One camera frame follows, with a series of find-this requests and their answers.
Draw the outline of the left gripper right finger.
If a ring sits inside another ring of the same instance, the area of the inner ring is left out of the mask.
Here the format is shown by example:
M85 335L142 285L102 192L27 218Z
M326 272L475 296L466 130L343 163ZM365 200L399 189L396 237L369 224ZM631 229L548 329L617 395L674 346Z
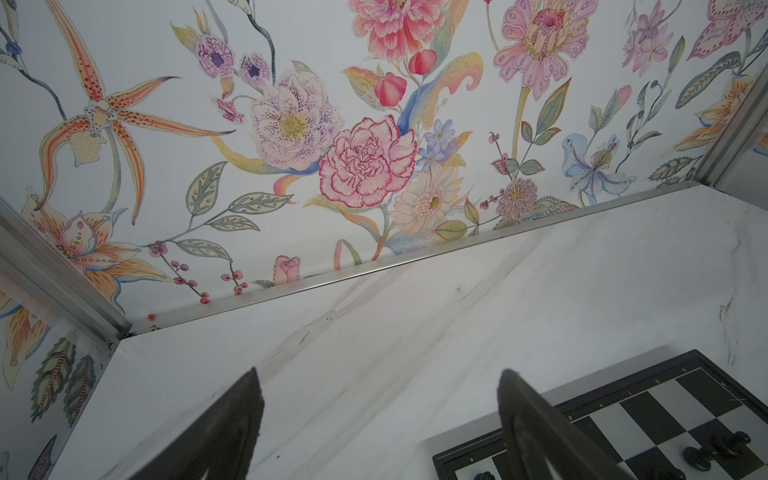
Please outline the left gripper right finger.
M513 479L628 479L517 372L501 373L497 400Z

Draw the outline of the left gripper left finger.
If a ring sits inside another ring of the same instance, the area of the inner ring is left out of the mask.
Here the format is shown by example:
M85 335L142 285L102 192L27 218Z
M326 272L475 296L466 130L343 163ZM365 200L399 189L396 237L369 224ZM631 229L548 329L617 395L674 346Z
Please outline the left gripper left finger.
M167 421L136 448L133 479L244 479L264 414L257 370Z

